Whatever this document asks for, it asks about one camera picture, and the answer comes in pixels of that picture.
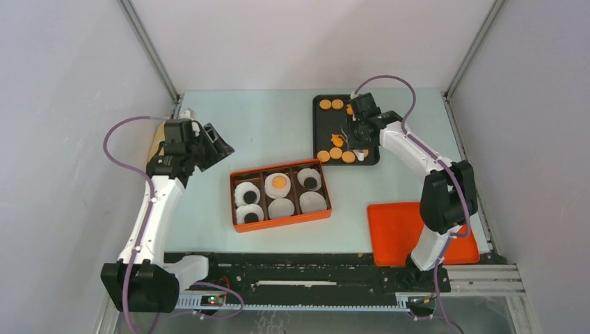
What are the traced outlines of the black sandwich cookie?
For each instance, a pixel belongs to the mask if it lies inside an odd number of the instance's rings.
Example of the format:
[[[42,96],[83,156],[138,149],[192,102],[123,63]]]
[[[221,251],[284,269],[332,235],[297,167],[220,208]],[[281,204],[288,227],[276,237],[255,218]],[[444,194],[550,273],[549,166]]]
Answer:
[[[318,187],[318,181],[313,177],[307,177],[304,179],[303,186],[309,191],[316,191]]]
[[[247,205],[257,204],[259,200],[259,195],[256,191],[248,190],[243,194],[242,198]]]
[[[248,212],[244,216],[244,223],[254,223],[260,220],[259,216],[255,212]]]

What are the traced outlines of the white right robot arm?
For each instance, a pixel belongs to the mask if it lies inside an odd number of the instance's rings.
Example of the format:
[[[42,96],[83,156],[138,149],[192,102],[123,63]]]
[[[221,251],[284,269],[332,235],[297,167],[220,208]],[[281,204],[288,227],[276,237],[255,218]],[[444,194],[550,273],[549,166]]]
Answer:
[[[353,93],[349,105],[353,114],[346,122],[346,139],[352,150],[382,147],[424,178],[424,227],[404,273],[407,286],[422,291],[431,284],[431,270],[442,264],[451,239],[470,235],[470,220],[478,210],[473,167],[436,152],[410,130],[405,118],[395,111],[383,112],[372,94]]]

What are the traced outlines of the black cookie tray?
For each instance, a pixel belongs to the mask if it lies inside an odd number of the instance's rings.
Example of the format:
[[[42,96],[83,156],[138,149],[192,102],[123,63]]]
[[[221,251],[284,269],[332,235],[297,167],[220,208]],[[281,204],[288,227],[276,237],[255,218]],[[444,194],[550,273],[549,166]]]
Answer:
[[[319,107],[321,100],[340,99],[344,102],[344,108],[335,110],[322,110]],[[340,127],[347,130],[346,121],[351,118],[346,113],[346,106],[349,104],[350,96],[348,94],[323,94],[317,95],[312,99],[312,137],[313,137],[313,156],[317,158],[320,150],[329,151],[334,145],[330,138],[332,134],[341,134]],[[341,147],[343,152],[348,151],[347,144]],[[367,158],[364,161],[355,160],[352,164],[346,164],[341,159],[324,163],[324,166],[375,166],[381,159],[378,149],[370,149]]]

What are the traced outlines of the orange cookie box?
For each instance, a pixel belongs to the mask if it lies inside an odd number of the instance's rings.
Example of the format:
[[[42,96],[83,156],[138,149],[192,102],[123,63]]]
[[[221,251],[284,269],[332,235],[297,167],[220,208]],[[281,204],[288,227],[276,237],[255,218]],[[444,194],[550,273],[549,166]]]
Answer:
[[[326,219],[332,205],[318,159],[239,170],[229,176],[231,222],[237,232]]]

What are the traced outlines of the metal tongs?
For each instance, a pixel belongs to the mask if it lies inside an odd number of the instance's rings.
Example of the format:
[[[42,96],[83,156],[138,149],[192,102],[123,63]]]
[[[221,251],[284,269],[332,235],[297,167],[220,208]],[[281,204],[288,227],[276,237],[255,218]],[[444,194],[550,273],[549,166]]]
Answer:
[[[353,144],[352,144],[352,136],[351,136],[351,135],[348,133],[348,131],[347,131],[347,130],[345,130],[343,127],[340,127],[340,132],[341,132],[341,135],[344,137],[344,140],[345,140],[345,142],[346,142],[346,144],[347,144],[347,149],[348,149],[348,151],[352,151],[352,152],[354,152],[354,153],[356,154],[356,159],[357,159],[358,161],[364,161],[364,160],[360,160],[360,159],[359,159],[359,156],[358,156],[358,154],[359,154],[359,153],[360,153],[362,150],[364,150],[364,149],[356,149],[356,148],[353,148]]]

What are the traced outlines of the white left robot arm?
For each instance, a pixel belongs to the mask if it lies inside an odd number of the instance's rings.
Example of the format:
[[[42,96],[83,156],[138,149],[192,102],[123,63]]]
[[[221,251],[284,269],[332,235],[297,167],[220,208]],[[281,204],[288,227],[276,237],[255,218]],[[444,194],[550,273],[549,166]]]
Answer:
[[[114,263],[103,265],[100,278],[115,307],[121,312],[172,312],[180,292],[194,283],[213,289],[220,271],[203,255],[185,255],[167,264],[165,243],[176,206],[194,170],[206,171],[234,149],[210,123],[190,118],[167,120],[164,140],[141,170],[118,161],[108,150],[110,129],[103,141],[105,155],[116,165],[145,180],[143,201],[128,241]]]

